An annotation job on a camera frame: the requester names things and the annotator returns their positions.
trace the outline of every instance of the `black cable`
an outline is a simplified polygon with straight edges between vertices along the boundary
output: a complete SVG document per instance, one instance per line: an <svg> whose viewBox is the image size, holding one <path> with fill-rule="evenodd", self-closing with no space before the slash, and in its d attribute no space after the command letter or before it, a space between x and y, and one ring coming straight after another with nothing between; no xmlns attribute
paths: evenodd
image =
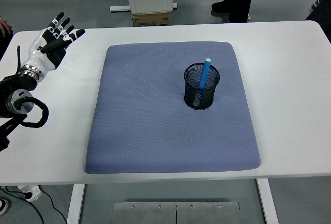
<svg viewBox="0 0 331 224"><path fill-rule="evenodd" d="M21 125L24 127L33 127L33 128L42 127L47 122L48 115L49 115L49 110L48 110L46 104L43 103L42 101L38 100L37 98L30 97L30 96L24 96L21 99L18 99L17 101L14 102L14 107L16 109L20 110L22 104L25 102L32 102L35 105L37 105L42 110L42 117L41 117L40 121L38 121L36 123L22 121Z"/></svg>
<svg viewBox="0 0 331 224"><path fill-rule="evenodd" d="M40 217L40 219L41 219L41 221L42 221L42 224L45 223L45 222L43 222L43 218L42 218L42 216L41 216L41 213L37 210L37 208L36 208L32 203L28 202L26 199L19 198L19 197L17 197L17 196L14 196L14 195L12 195L12 194L10 194L10 193L4 191L1 187L0 187L0 189L1 189L1 191L3 191L4 193L6 193L7 195L10 195L10 196L12 196L12 197L15 197L15 198L17 198L17 199L19 199L19 200L21 200L21 201L24 201L24 202L27 202L28 204L30 204L30 205L35 209L35 211L38 213L38 215L39 215L39 217Z"/></svg>
<svg viewBox="0 0 331 224"><path fill-rule="evenodd" d="M20 72L21 68L21 47L17 46L17 70L15 74L18 74Z"/></svg>
<svg viewBox="0 0 331 224"><path fill-rule="evenodd" d="M41 192L45 193L45 194L51 199L51 202L52 202L52 206L53 206L53 208L54 208L56 211L58 211L58 212L62 215L63 220L66 222L66 224L68 224L66 218L65 218L64 215L61 213L61 211L58 210L58 209L54 206L53 199L51 198L51 196L50 196L49 194L47 194L45 191L43 191L43 190L41 189L40 185L39 185L39 189L41 190Z"/></svg>

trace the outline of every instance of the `power cord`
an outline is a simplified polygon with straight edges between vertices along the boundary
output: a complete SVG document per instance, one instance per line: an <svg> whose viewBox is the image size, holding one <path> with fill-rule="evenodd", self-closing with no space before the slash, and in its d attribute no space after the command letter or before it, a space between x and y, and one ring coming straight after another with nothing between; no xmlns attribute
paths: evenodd
<svg viewBox="0 0 331 224"><path fill-rule="evenodd" d="M40 185L38 185L38 186L39 186L40 191L43 192L43 193L45 193L45 194L50 198L53 208L61 214L61 216L62 216L63 220L65 221L65 223L68 224L68 222L67 222L66 218L64 217L64 215L62 214L62 212L61 212L60 210L58 210L58 209L54 206L54 203L53 203L53 199L52 199L52 197L51 197L47 192L45 192L44 190L42 190L41 187L40 187ZM42 216L41 216L41 213L38 211L38 209L37 209L32 203L30 203L30 202L28 202L28 201L26 200L26 199L30 198L30 197L29 197L29 193L23 193L23 192L19 192L19 191L10 191L10 190L8 189L7 186L5 186L5 187L6 187L7 192L4 191L4 190L0 187L1 191L3 191L4 193L6 193L6 194L8 194L8 195L10 195L10 196L12 196L12 197L15 197L15 198L17 198L17 199L19 199L19 200L22 200L22 201L27 202L28 204L30 204L30 205L36 210L36 212L38 213L38 215L39 215L39 217L40 217L42 223L44 224L44 221L43 221L43 218L42 218ZM25 199L22 199L22 198L19 198L19 197L17 197L17 196L14 196L14 195L10 194L9 192L10 192L10 193L19 193L19 194L23 194L23 195L25 196Z"/></svg>
<svg viewBox="0 0 331 224"><path fill-rule="evenodd" d="M26 199L19 198L19 197L14 196L14 195L12 195L12 194L9 193L9 192L11 192L11 193L20 193L20 194L23 194L22 192L19 192L19 191L10 191L10 190L8 190L7 186L6 186L6 190L7 190L7 192L4 191L1 187L0 187L0 189L1 189L1 191L3 191L4 193L6 193L7 195L10 195L10 196L12 196L12 197L14 197L14 198L17 198L17 199L19 199L19 200L21 200L21 201L24 201L24 202L27 202L28 204L30 204L30 205L35 209L35 211L38 213L38 215L39 215L39 217L40 217L40 219L41 219L42 224L45 223L45 222L43 221L43 218L42 218L42 216L41 216L41 213L37 210L37 208L36 208L32 203L28 202Z"/></svg>
<svg viewBox="0 0 331 224"><path fill-rule="evenodd" d="M63 220L66 222L66 224L68 224L66 218L65 218L64 215L61 213L61 211L58 210L56 207L54 207L53 199L51 198L51 196L50 196L49 194L47 194L45 191L43 191L43 190L41 189L40 185L39 185L39 189L41 190L41 192L45 193L45 194L51 199L51 202L52 202L52 206L53 206L53 208L54 208L56 211L58 211L58 212L62 215Z"/></svg>

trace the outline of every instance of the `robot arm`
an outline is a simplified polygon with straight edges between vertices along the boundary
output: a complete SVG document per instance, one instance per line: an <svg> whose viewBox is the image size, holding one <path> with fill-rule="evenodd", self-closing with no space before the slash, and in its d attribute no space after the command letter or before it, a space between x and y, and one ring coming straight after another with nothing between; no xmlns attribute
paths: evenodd
<svg viewBox="0 0 331 224"><path fill-rule="evenodd" d="M65 30L64 27L70 19L67 18L60 24L59 20L63 16L64 13L61 12L38 34L29 48L28 59L22 66L18 66L17 73L5 77L0 82L0 117L11 118L0 127L0 151L7 148L9 144L7 136L18 125L37 128L47 121L47 106L34 98L30 91L37 87L49 71L55 70L60 65L68 46L85 33L84 29L73 32L73 26ZM35 104L42 109L41 120L37 123L25 123L27 113Z"/></svg>

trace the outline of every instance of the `black mesh pen holder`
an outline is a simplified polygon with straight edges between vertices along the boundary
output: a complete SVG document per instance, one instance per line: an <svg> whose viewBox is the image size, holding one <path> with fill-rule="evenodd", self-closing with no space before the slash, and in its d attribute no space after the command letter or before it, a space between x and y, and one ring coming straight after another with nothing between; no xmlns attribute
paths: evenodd
<svg viewBox="0 0 331 224"><path fill-rule="evenodd" d="M210 65L204 88L199 88L203 63L195 63L187 67L184 72L185 95L184 101L187 106L196 110L209 108L214 101L216 85L219 83L218 70Z"/></svg>

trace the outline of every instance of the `black sneaker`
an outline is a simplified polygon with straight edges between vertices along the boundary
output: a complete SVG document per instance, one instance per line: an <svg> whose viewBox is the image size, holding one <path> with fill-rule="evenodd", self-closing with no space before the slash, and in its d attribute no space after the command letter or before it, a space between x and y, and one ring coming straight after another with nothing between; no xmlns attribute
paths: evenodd
<svg viewBox="0 0 331 224"><path fill-rule="evenodd" d="M230 12L230 0L212 4L212 11L215 13L228 13Z"/></svg>
<svg viewBox="0 0 331 224"><path fill-rule="evenodd" d="M311 8L312 10L316 9L318 4L321 2L321 0L316 0L316 2L314 2L312 5L311 5Z"/></svg>
<svg viewBox="0 0 331 224"><path fill-rule="evenodd" d="M2 215L8 208L8 201L0 199L0 215Z"/></svg>

